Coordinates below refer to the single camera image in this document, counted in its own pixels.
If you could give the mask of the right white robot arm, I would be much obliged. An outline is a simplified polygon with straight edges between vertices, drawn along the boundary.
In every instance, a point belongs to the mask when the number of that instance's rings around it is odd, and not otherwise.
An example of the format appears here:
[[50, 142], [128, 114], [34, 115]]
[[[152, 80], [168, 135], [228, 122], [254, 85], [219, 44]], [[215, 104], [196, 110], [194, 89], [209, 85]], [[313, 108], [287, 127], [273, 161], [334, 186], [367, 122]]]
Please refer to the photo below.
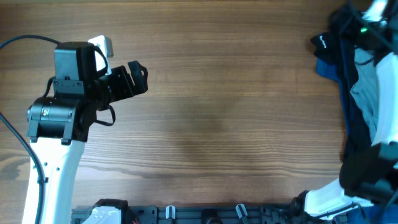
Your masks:
[[339, 177], [306, 190], [274, 215], [285, 223], [346, 223], [350, 210], [378, 206], [379, 223], [397, 204], [397, 2], [352, 1], [311, 39], [316, 71], [339, 84], [347, 142]]

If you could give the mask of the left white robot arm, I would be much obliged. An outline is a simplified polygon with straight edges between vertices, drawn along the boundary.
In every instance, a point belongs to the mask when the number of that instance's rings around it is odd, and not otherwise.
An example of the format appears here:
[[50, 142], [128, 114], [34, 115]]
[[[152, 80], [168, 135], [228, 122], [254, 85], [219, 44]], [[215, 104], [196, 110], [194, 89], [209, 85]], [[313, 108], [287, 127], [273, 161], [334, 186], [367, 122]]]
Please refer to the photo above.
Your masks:
[[47, 90], [27, 110], [27, 137], [33, 157], [23, 223], [68, 223], [73, 186], [90, 126], [99, 111], [116, 114], [111, 103], [148, 90], [148, 71], [138, 61], [127, 66], [98, 69], [102, 50], [89, 42], [64, 42], [54, 50], [55, 76]]

